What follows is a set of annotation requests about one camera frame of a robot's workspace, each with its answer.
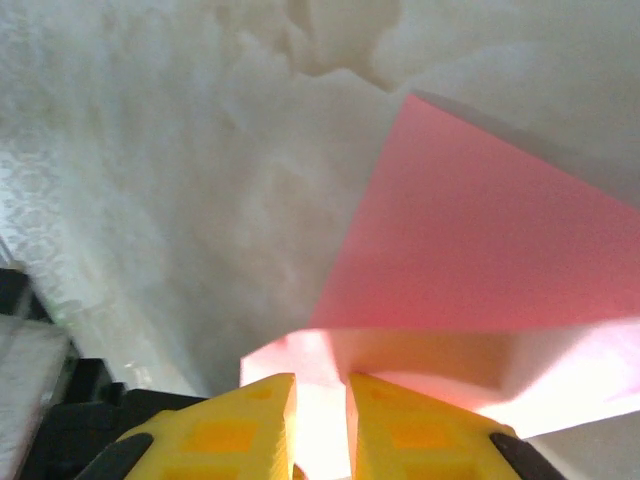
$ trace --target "gray surface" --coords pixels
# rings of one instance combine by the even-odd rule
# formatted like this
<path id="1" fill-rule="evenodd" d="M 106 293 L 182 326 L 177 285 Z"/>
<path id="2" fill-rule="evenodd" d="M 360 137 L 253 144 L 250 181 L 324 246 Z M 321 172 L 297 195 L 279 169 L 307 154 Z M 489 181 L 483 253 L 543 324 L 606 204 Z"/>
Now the gray surface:
<path id="1" fill-rule="evenodd" d="M 640 412 L 530 440 L 569 480 L 638 480 Z"/>
<path id="2" fill-rule="evenodd" d="M 69 339 L 52 325 L 0 316 L 0 479 L 14 478 L 64 363 Z"/>

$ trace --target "yellow plastic part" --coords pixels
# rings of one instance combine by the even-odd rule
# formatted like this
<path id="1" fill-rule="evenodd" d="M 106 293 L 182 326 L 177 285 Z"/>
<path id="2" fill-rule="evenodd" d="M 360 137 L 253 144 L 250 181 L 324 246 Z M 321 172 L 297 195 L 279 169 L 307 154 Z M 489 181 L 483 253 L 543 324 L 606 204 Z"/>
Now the yellow plastic part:
<path id="1" fill-rule="evenodd" d="M 354 480 L 520 480 L 481 415 L 375 377 L 352 374 L 347 427 Z"/>
<path id="2" fill-rule="evenodd" d="M 126 479 L 290 480 L 295 403 L 295 376 L 284 373 L 160 412 L 121 437 L 154 437 Z"/>

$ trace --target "white textured surface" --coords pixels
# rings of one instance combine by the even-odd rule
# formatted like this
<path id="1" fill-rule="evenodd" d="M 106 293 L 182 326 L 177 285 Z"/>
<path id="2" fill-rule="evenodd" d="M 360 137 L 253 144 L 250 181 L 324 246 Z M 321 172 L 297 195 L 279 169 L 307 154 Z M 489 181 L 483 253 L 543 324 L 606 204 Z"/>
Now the white textured surface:
<path id="1" fill-rule="evenodd" d="M 14 478 L 55 387 L 69 339 L 58 327 L 0 315 L 0 479 Z"/>
<path id="2" fill-rule="evenodd" d="M 635 0 L 3 0 L 0 231 L 119 378 L 229 388 L 308 319 L 408 91 L 640 205 L 639 22 Z"/>
<path id="3" fill-rule="evenodd" d="M 570 480 L 640 478 L 640 412 L 533 438 L 530 442 Z"/>

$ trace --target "crumpled white material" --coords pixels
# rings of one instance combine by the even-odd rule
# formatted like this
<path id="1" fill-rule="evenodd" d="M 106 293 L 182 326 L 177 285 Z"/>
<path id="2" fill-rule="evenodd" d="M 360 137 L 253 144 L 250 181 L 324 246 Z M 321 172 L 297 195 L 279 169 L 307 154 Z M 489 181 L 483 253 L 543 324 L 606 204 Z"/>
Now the crumpled white material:
<path id="1" fill-rule="evenodd" d="M 0 233 L 118 378 L 232 388 L 308 320 L 410 91 L 640 205 L 639 20 L 627 0 L 7 0 Z"/>

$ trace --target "white fabric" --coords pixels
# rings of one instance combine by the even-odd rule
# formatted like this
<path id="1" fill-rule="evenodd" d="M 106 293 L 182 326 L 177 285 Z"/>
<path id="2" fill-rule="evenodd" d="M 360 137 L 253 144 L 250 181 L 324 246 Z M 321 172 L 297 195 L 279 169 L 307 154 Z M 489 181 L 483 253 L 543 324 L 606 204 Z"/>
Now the white fabric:
<path id="1" fill-rule="evenodd" d="M 639 24 L 635 0 L 1 0 L 0 234 L 117 377 L 231 388 L 307 321 L 409 91 L 639 206 Z"/>

